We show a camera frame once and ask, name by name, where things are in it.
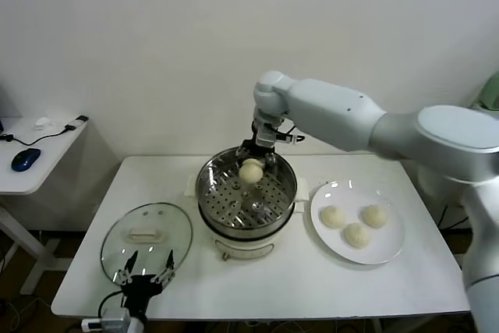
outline white table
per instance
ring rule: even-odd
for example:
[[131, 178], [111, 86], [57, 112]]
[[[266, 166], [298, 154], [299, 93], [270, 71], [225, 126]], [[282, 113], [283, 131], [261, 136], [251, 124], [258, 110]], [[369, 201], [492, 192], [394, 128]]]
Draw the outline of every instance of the white table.
[[[299, 320], [400, 317], [469, 310], [461, 272], [434, 221], [397, 162], [372, 155], [286, 157], [310, 192], [352, 178], [390, 197], [405, 223], [405, 245], [381, 266], [334, 255], [311, 229], [308, 210], [294, 214], [273, 252], [224, 262], [211, 243], [196, 201], [185, 197], [189, 175], [205, 157], [124, 160], [52, 303], [54, 314], [95, 316], [117, 287], [101, 269], [102, 241], [115, 221], [150, 202], [180, 205], [193, 222], [193, 245], [173, 282], [150, 301], [151, 320]], [[119, 298], [106, 306], [118, 306]]]
[[[2, 119], [2, 124], [5, 134], [13, 134], [23, 142], [30, 143], [41, 136], [59, 133], [64, 129], [64, 125], [71, 120], [73, 119], [67, 119], [67, 121], [54, 120], [53, 126], [40, 131], [33, 130], [36, 119]], [[28, 147], [16, 141], [0, 141], [0, 195], [27, 195], [38, 190], [85, 126], [86, 124], [83, 124], [72, 132], [41, 140], [31, 146], [41, 149], [41, 155], [24, 172], [13, 171], [11, 162], [17, 153]], [[21, 246], [29, 255], [37, 259], [37, 263], [20, 290], [21, 294], [29, 295], [33, 293], [44, 271], [66, 271], [68, 269], [71, 259], [58, 259], [52, 255], [59, 243], [58, 239], [51, 239], [46, 247], [43, 246], [1, 204], [0, 230], [14, 241], [14, 245], [5, 256], [5, 265], [16, 252], [17, 246]]]

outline green object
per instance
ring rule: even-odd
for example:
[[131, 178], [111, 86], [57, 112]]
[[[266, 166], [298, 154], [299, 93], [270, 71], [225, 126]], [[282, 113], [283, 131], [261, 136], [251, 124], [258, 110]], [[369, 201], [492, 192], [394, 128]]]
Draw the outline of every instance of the green object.
[[499, 111], [499, 72], [483, 86], [477, 98], [478, 104], [489, 111]]

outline stainless steel steamer basket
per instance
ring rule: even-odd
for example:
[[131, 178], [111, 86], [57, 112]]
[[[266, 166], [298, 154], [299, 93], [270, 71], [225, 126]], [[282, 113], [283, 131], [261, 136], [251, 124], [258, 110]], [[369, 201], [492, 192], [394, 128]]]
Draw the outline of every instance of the stainless steel steamer basket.
[[272, 236], [290, 219], [297, 182], [291, 165], [279, 155], [254, 185], [239, 178], [237, 147], [216, 154], [196, 181], [201, 217], [217, 234], [235, 241]]

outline white plate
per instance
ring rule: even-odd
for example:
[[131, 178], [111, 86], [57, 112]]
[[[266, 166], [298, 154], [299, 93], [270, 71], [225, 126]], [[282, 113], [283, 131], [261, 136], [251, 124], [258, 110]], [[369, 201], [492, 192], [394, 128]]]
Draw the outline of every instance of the white plate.
[[[363, 208], [379, 204], [388, 213], [388, 222], [383, 228], [366, 225], [360, 213]], [[320, 220], [320, 212], [327, 206], [336, 206], [345, 212], [346, 225], [360, 222], [371, 234], [371, 242], [363, 249], [350, 246], [342, 235], [343, 229], [328, 228]], [[334, 252], [361, 264], [382, 264], [396, 257], [402, 250], [404, 225], [393, 204], [379, 190], [361, 186], [353, 180], [328, 182], [313, 196], [310, 205], [312, 223], [319, 237]]]

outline white side table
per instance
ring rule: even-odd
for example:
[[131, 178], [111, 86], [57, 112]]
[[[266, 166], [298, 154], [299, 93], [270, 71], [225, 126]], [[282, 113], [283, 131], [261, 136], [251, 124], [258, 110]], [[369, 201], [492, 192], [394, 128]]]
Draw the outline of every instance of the white side table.
[[[14, 134], [16, 138], [29, 143], [41, 136], [59, 133], [64, 129], [64, 125], [71, 120], [58, 122], [49, 129], [41, 131], [33, 130], [36, 119], [2, 119], [2, 124], [4, 133]], [[38, 190], [86, 125], [83, 124], [76, 130], [61, 136], [41, 140], [31, 146], [41, 149], [41, 155], [25, 172], [13, 171], [11, 162], [18, 152], [28, 147], [16, 141], [0, 141], [0, 195], [27, 195]], [[72, 259], [70, 258], [58, 259], [54, 257], [53, 252], [59, 244], [58, 239], [51, 239], [47, 246], [43, 246], [2, 205], [0, 205], [0, 229], [14, 241], [14, 245], [5, 255], [5, 266], [18, 246], [24, 248], [29, 255], [37, 259], [37, 263], [33, 266], [20, 290], [22, 295], [33, 293], [44, 271], [67, 271], [71, 264]]]

